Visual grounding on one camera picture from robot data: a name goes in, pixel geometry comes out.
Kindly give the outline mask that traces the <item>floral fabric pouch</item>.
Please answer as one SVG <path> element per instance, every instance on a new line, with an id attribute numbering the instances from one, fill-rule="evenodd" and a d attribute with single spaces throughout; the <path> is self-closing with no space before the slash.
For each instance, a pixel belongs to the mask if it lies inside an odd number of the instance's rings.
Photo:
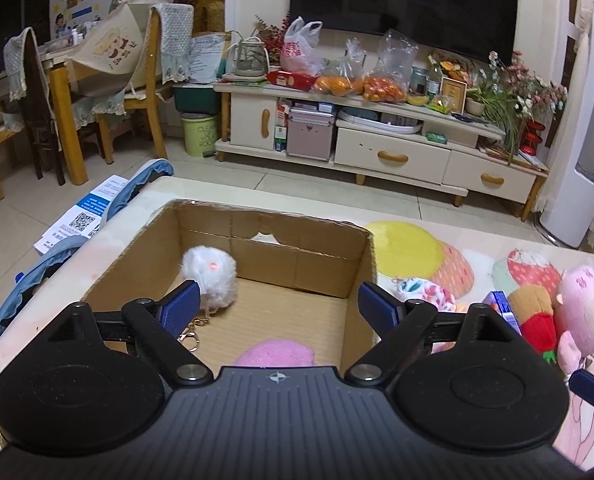
<path id="1" fill-rule="evenodd" d="M 456 312 L 454 295 L 441 285 L 425 278 L 395 278 L 395 296 L 401 302 L 423 300 L 432 304 L 438 311 Z"/>

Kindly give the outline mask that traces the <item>pink pig plush toy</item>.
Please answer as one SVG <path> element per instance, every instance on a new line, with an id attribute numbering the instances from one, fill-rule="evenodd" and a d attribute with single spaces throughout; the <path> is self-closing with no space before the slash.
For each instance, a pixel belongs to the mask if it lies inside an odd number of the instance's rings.
<path id="1" fill-rule="evenodd" d="M 594 269 L 576 266 L 564 272 L 552 298 L 558 344 L 556 361 L 566 376 L 594 360 Z"/>

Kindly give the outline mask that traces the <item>blue Vinda tissue pack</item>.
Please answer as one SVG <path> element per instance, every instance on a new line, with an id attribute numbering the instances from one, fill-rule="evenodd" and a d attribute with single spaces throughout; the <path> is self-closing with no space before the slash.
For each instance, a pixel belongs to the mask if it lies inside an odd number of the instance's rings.
<path id="1" fill-rule="evenodd" d="M 506 321 L 516 333 L 521 333 L 518 319 L 515 318 L 511 304 L 508 298 L 506 298 L 506 295 L 504 295 L 504 292 L 501 292 L 501 290 L 493 290 L 492 292 L 489 292 L 484 299 L 484 304 L 487 304 L 488 307 L 491 307 L 491 309 L 494 309 L 500 314 L 504 318 L 504 321 Z"/>

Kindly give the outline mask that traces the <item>brown and red plush toy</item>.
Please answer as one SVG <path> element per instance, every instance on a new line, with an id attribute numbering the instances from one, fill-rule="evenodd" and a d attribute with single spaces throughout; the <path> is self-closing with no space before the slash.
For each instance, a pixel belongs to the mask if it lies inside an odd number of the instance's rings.
<path id="1" fill-rule="evenodd" d="M 558 336 L 551 297 L 541 285 L 523 285 L 509 296 L 523 338 L 548 363 L 556 362 Z"/>

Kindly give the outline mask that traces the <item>brown cardboard box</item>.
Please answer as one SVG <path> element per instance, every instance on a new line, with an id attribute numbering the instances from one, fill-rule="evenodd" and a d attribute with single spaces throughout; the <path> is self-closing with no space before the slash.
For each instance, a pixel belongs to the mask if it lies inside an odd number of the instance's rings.
<path id="1" fill-rule="evenodd" d="M 174 200 L 83 299 L 96 311 L 159 299 L 180 284 L 182 256 L 199 245 L 236 261 L 236 301 L 197 331 L 198 358 L 212 370 L 269 339 L 299 342 L 340 370 L 372 348 L 357 306 L 359 286 L 376 278 L 372 235 L 349 222 Z"/>

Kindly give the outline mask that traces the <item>pink plush in box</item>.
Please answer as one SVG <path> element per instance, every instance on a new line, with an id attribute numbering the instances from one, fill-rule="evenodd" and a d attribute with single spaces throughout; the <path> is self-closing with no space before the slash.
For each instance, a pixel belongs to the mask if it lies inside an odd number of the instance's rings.
<path id="1" fill-rule="evenodd" d="M 255 344 L 244 351 L 235 361 L 243 367 L 311 367 L 314 366 L 314 351 L 290 339 L 270 339 Z"/>

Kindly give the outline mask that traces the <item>white blue QR leaflet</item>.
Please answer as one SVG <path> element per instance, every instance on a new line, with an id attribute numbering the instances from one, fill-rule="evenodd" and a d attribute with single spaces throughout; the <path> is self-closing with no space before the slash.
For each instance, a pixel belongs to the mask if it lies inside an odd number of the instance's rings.
<path id="1" fill-rule="evenodd" d="M 39 255 L 44 255 L 58 242 L 70 236 L 90 238 L 99 229 L 103 214 L 110 203 L 127 183 L 126 178 L 114 174 L 97 185 L 43 233 L 33 245 L 35 251 Z"/>

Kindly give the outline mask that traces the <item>blue denim garment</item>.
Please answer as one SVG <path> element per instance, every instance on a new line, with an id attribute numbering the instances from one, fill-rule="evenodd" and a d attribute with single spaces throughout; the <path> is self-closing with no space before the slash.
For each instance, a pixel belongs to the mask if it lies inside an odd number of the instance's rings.
<path id="1" fill-rule="evenodd" d="M 114 218 L 123 208 L 126 208 L 145 185 L 161 177 L 172 177 L 174 174 L 175 170 L 168 159 L 156 158 L 145 162 L 130 179 L 126 179 L 128 183 L 108 206 L 105 214 L 103 214 L 99 229 L 111 218 Z M 50 248 L 46 254 L 40 255 L 40 259 L 27 272 L 17 274 L 14 288 L 0 307 L 0 337 L 30 301 L 35 289 L 47 281 L 90 238 L 84 236 L 67 237 L 65 240 L 58 242 L 53 248 Z"/>

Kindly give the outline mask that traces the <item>cream TV cabinet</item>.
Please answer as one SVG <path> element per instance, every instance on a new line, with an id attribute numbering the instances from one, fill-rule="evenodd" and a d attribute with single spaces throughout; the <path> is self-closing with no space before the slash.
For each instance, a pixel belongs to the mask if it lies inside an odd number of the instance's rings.
<path id="1" fill-rule="evenodd" d="M 468 124 L 450 115 L 409 104 L 337 98 L 274 84 L 222 82 L 222 136 L 217 155 L 249 156 L 351 174 L 363 185 L 375 178 L 451 196 L 460 206 L 480 193 L 522 205 L 528 217 L 549 175 L 541 162 L 523 162 L 503 150 L 502 131 Z M 288 114 L 293 107 L 335 116 L 327 162 L 286 151 Z"/>

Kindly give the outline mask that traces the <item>green waste bin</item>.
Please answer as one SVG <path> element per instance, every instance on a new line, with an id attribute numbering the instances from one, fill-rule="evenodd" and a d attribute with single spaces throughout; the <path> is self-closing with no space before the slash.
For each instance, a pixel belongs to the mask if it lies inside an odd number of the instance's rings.
<path id="1" fill-rule="evenodd" d="M 219 139 L 218 115 L 182 113 L 185 151 L 191 157 L 207 157 L 215 152 Z"/>

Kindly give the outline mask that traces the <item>white tower air conditioner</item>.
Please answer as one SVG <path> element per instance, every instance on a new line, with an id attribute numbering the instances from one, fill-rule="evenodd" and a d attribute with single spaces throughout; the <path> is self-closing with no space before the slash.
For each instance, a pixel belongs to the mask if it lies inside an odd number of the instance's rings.
<path id="1" fill-rule="evenodd" d="M 594 220 L 594 12 L 589 53 L 577 59 L 588 62 L 582 93 L 568 98 L 560 147 L 551 150 L 555 159 L 537 206 L 546 237 L 571 248 L 582 244 Z"/>

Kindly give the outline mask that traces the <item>pink storage box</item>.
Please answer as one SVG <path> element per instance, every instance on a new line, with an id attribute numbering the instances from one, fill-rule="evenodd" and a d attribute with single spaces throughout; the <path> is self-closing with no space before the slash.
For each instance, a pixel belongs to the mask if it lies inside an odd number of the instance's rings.
<path id="1" fill-rule="evenodd" d="M 288 114 L 287 154 L 327 162 L 332 153 L 334 126 L 335 116 L 331 113 L 293 107 Z"/>

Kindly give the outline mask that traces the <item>red candle holder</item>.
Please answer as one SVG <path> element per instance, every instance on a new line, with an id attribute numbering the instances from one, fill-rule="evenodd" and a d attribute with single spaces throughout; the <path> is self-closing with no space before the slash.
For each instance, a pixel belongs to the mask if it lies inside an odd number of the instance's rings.
<path id="1" fill-rule="evenodd" d="M 536 156 L 537 148 L 542 143 L 541 133 L 546 130 L 546 126 L 542 122 L 537 122 L 533 119 L 527 119 L 524 122 L 524 130 L 521 136 L 520 147 L 518 148 L 523 154 Z"/>

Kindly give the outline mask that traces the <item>wooden framed picture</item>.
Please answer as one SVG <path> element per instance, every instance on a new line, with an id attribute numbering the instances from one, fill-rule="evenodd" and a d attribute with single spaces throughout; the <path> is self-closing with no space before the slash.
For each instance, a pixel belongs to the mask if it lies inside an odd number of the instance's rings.
<path id="1" fill-rule="evenodd" d="M 449 99 L 449 110 L 454 113 L 463 113 L 465 109 L 466 93 L 468 93 L 468 84 L 464 81 L 442 77 L 440 84 L 440 94 Z"/>

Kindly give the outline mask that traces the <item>green potted plant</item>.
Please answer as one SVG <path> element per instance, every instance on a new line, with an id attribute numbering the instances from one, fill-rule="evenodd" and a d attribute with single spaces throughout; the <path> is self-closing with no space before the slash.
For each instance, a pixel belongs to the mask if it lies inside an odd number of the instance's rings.
<path id="1" fill-rule="evenodd" d="M 466 95 L 474 102 L 483 104 L 484 118 L 504 132 L 503 148 L 508 155 L 508 162 L 512 162 L 518 152 L 521 122 L 515 110 L 514 96 L 503 88 L 500 68 L 495 65 L 478 67 L 472 73 L 472 84 Z"/>

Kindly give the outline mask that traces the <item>bag of small tangerines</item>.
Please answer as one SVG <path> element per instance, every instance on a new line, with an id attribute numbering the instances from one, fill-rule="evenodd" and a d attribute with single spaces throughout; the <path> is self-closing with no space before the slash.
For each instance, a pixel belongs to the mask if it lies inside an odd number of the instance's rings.
<path id="1" fill-rule="evenodd" d="M 401 32 L 390 29 L 379 40 L 377 61 L 363 78 L 363 99 L 401 103 L 407 99 L 412 63 L 419 47 Z"/>

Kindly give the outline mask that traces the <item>bag of large oranges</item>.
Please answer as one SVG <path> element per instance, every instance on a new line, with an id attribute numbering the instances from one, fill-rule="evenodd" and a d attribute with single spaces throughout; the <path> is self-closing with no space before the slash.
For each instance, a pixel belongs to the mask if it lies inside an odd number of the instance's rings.
<path id="1" fill-rule="evenodd" d="M 329 61 L 314 81 L 312 91 L 331 96 L 358 96 L 363 92 L 363 68 L 367 52 L 358 38 L 346 41 L 345 54 Z"/>

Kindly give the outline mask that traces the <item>red snack box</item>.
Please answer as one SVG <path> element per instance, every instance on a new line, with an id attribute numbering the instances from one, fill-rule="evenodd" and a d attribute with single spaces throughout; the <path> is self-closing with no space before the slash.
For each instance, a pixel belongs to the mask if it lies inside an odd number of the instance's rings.
<path id="1" fill-rule="evenodd" d="M 287 72 L 286 70 L 271 70 L 271 72 L 267 73 L 267 81 L 270 84 L 306 92 L 311 90 L 317 79 L 317 76 Z"/>

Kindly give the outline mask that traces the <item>pink dried flower bouquet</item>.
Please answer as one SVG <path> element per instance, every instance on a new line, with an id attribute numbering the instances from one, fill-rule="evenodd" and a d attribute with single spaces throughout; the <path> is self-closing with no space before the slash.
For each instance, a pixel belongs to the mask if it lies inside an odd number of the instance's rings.
<path id="1" fill-rule="evenodd" d="M 524 118 L 543 120 L 564 110 L 568 92 L 562 84 L 546 81 L 524 62 L 520 51 L 513 51 L 509 65 L 503 64 L 499 55 L 489 53 L 489 68 L 494 88 L 511 99 L 516 113 Z"/>

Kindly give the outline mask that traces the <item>beige printed tote bag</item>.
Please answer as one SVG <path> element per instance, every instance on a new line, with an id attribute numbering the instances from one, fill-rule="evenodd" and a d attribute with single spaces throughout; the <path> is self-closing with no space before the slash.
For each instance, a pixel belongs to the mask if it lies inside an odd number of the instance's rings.
<path id="1" fill-rule="evenodd" d="M 71 89 L 80 96 L 105 96 L 128 84 L 143 48 L 143 32 L 129 3 L 98 22 L 66 62 Z"/>

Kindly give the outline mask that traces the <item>glass kettle with plant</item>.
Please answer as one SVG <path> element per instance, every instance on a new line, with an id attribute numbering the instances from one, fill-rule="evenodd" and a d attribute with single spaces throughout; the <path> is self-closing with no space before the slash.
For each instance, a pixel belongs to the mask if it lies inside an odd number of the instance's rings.
<path id="1" fill-rule="evenodd" d="M 225 51 L 225 73 L 244 78 L 265 78 L 270 59 L 265 44 L 259 37 L 248 37 L 233 42 Z"/>

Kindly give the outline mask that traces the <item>dark wooden chair with cover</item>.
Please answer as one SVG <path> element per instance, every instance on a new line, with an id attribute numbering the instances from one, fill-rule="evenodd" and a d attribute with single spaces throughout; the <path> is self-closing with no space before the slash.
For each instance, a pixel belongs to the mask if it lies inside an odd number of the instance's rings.
<path id="1" fill-rule="evenodd" d="M 3 50 L 8 78 L 9 99 L 16 102 L 24 122 L 24 131 L 36 177 L 43 178 L 42 152 L 47 152 L 55 170 L 57 183 L 66 183 L 54 112 L 50 105 L 50 88 L 39 58 L 34 31 L 26 27 L 10 38 Z"/>

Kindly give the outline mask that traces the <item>white red plastic bag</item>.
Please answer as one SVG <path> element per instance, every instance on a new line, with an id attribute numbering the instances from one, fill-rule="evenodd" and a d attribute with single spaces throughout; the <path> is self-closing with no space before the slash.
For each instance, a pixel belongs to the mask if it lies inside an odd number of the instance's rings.
<path id="1" fill-rule="evenodd" d="M 321 21 L 306 23 L 301 16 L 291 22 L 285 32 L 280 54 L 282 70 L 318 76 L 324 62 L 318 57 L 315 48 L 319 45 L 322 27 Z"/>

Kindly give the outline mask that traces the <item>wooden dining chair with cover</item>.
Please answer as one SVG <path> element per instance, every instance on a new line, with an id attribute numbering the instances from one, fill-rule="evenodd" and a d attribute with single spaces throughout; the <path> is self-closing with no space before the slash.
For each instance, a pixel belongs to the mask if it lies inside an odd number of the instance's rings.
<path id="1" fill-rule="evenodd" d="M 114 97 L 114 107 L 95 112 L 103 157 L 107 164 L 114 162 L 114 147 L 107 118 L 143 110 L 155 154 L 159 158 L 166 158 L 168 154 L 158 107 L 170 98 L 174 84 L 190 79 L 194 7 L 168 1 L 125 2 L 110 12 L 107 21 L 116 21 L 118 18 L 123 18 L 140 34 L 140 52 L 126 87 Z"/>

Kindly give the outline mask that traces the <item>white fluffy pompom keychain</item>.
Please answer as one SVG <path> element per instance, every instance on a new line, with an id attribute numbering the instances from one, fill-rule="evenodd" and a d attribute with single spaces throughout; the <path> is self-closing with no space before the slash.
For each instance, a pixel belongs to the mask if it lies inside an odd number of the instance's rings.
<path id="1" fill-rule="evenodd" d="M 184 252 L 181 274 L 201 291 L 201 310 L 212 315 L 234 304 L 237 297 L 236 261 L 216 247 L 195 246 Z"/>

